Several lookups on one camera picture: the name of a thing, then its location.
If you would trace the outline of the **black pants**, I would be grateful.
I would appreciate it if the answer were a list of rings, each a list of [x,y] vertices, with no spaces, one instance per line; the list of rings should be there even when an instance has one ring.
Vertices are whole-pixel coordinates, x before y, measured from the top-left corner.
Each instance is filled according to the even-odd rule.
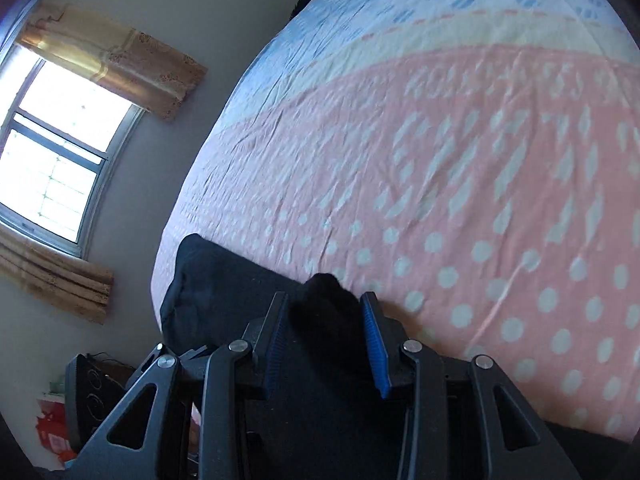
[[[393,479],[404,416],[381,398],[362,307],[331,274],[299,283],[191,234],[179,244],[162,305],[165,344],[217,349],[288,296],[276,369],[264,400],[246,406],[252,479]]]

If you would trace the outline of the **red box on floor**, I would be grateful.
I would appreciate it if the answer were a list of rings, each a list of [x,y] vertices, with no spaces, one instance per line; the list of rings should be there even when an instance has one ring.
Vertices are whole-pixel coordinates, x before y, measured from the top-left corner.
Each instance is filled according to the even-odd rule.
[[[65,403],[62,396],[40,396],[40,414],[36,417],[36,431],[40,444],[65,465],[77,456],[70,445],[66,427]]]

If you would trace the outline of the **yellow curtain side window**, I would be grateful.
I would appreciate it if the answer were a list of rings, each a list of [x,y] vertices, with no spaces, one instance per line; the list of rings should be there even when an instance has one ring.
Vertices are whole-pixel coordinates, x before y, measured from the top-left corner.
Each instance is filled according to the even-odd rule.
[[[69,4],[38,4],[16,43],[163,120],[175,118],[207,73],[160,40]]]
[[[103,324],[110,302],[111,270],[36,242],[1,225],[1,273],[53,307]]]

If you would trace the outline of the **pink blue dotted bedspread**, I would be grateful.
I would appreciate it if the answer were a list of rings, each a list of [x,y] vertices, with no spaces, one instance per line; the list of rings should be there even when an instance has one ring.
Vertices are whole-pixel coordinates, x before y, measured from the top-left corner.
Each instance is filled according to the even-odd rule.
[[[639,50],[606,0],[312,0],[254,59],[152,275],[196,233],[372,290],[545,418],[639,428]]]

